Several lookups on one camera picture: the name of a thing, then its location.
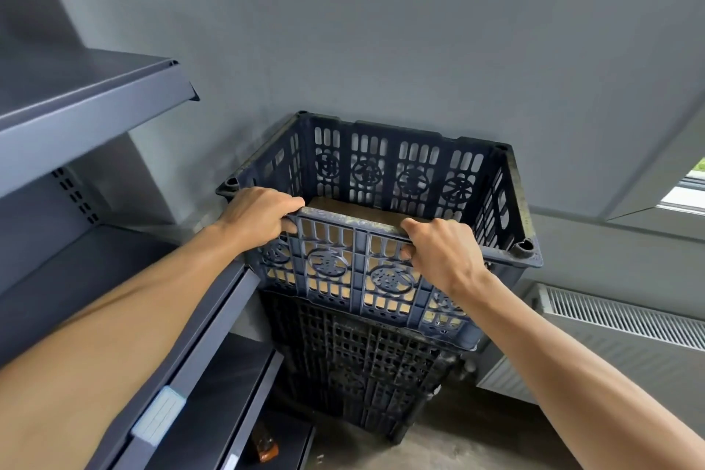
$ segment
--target white label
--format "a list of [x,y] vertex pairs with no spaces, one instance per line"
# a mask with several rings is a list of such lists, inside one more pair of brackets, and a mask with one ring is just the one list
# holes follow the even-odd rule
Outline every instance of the white label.
[[230,454],[230,457],[228,457],[228,461],[225,463],[225,466],[223,466],[223,470],[234,470],[235,465],[238,463],[238,456],[235,455],[234,453]]
[[152,446],[158,446],[184,405],[184,396],[169,386],[162,388],[137,420],[131,433]]

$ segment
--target forearm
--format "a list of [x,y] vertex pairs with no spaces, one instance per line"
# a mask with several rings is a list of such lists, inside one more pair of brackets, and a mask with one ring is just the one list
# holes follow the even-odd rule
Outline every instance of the forearm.
[[238,254],[210,227],[0,370],[0,469],[82,469]]
[[506,354],[586,469],[696,469],[705,442],[493,275],[455,300]]

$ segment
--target radiator grille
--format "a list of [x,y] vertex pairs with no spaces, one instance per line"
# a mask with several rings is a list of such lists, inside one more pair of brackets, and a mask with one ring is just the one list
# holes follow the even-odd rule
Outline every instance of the radiator grille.
[[649,308],[546,287],[553,313],[705,351],[705,323]]

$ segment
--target person's left hand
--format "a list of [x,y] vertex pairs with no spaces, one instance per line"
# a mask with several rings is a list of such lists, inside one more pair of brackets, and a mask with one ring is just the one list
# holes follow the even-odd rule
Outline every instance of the person's left hand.
[[305,204],[303,198],[292,197],[270,188],[244,188],[237,192],[215,225],[244,252],[262,246],[282,232],[296,233],[296,225],[284,218]]

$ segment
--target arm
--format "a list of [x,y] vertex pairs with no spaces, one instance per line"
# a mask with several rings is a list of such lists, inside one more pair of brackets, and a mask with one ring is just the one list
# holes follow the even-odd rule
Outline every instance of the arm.
[[705,468],[705,441],[517,298],[484,266],[467,225],[406,219],[413,266],[505,353],[586,469]]
[[81,470],[154,373],[218,274],[293,224],[304,201],[241,191],[190,242],[99,299],[0,370],[0,470]]

